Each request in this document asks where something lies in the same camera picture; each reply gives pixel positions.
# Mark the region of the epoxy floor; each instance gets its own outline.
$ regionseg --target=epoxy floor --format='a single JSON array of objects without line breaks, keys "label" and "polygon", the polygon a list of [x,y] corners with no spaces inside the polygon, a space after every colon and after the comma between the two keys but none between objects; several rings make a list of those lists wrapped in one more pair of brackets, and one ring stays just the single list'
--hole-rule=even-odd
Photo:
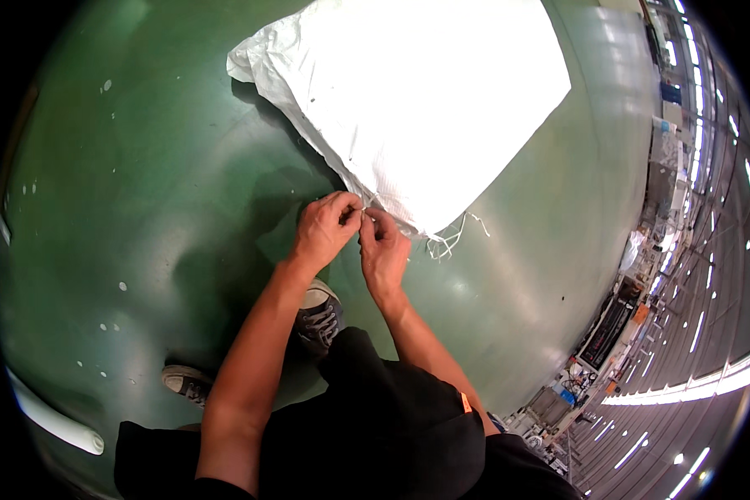
[{"label": "epoxy floor", "polygon": [[[105,439],[93,456],[34,428],[50,460],[99,494],[118,495],[121,420],[200,420],[160,369],[219,367],[300,208],[341,186],[279,111],[225,73],[228,50],[306,3],[88,2],[40,70],[7,191],[11,246],[0,237],[0,335],[32,390]],[[501,415],[566,359],[616,274],[644,196],[658,99],[636,15],[586,0],[544,5],[572,90],[470,207],[491,236],[470,219],[442,262],[417,243],[404,279]],[[533,75],[517,71],[532,98]],[[474,98],[462,82],[451,105]],[[320,276],[348,324],[395,358],[355,239]],[[277,405],[323,389],[290,352]]]}]

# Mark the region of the white sack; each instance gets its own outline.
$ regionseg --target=white sack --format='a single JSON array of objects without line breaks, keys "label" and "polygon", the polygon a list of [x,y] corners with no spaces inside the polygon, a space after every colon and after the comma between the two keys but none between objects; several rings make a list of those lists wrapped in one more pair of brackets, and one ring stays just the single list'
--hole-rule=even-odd
[{"label": "white sack", "polygon": [[365,204],[450,224],[570,90],[539,0],[317,0],[228,54]]},{"label": "white sack", "polygon": [[645,241],[645,235],[639,231],[633,231],[628,236],[628,243],[625,244],[625,252],[620,260],[620,271],[625,272],[636,262],[636,256],[639,255],[641,244]]}]

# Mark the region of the string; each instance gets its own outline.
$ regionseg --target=string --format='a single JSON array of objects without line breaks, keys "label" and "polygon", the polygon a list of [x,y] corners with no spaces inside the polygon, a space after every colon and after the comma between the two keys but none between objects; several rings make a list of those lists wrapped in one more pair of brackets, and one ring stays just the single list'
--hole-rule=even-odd
[{"label": "string", "polygon": [[[428,253],[430,254],[430,258],[441,262],[441,258],[444,257],[444,255],[447,255],[447,258],[450,258],[453,256],[453,247],[455,245],[458,245],[458,242],[461,240],[461,234],[464,232],[464,224],[467,220],[467,215],[470,215],[472,218],[480,222],[480,225],[483,227],[483,232],[486,234],[487,237],[491,237],[492,235],[489,234],[489,231],[486,229],[486,224],[483,222],[483,219],[481,219],[478,215],[473,214],[472,212],[464,212],[463,215],[461,215],[461,226],[458,228],[458,232],[455,235],[449,236],[449,237],[443,237],[439,235],[428,235],[428,242],[426,242],[425,246],[428,248]],[[442,235],[444,232],[450,227],[448,225],[442,230]],[[431,248],[431,242],[436,243],[435,247],[437,249],[437,254],[435,255],[433,252],[433,248]],[[441,245],[445,246],[445,251],[438,253],[438,249]]]}]

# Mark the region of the black shorts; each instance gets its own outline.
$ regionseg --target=black shorts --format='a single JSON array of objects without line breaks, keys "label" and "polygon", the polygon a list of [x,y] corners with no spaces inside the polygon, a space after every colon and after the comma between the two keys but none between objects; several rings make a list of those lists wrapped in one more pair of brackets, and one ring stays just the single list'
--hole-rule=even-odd
[{"label": "black shorts", "polygon": [[[347,328],[319,365],[328,390],[272,413],[259,497],[459,498],[480,478],[483,423],[455,387],[380,359]],[[120,425],[114,479],[125,498],[177,496],[194,478],[200,435]]]}]

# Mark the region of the shoe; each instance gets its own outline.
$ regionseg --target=shoe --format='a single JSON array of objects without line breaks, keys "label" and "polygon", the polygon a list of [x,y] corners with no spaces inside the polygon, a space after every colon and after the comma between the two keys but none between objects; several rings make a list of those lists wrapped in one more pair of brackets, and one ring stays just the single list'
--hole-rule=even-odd
[{"label": "shoe", "polygon": [[314,278],[294,320],[294,330],[303,345],[313,355],[322,358],[328,355],[333,338],[345,327],[339,297],[328,285]]},{"label": "shoe", "polygon": [[182,365],[168,365],[161,371],[161,380],[172,391],[205,408],[214,381],[202,372]]}]

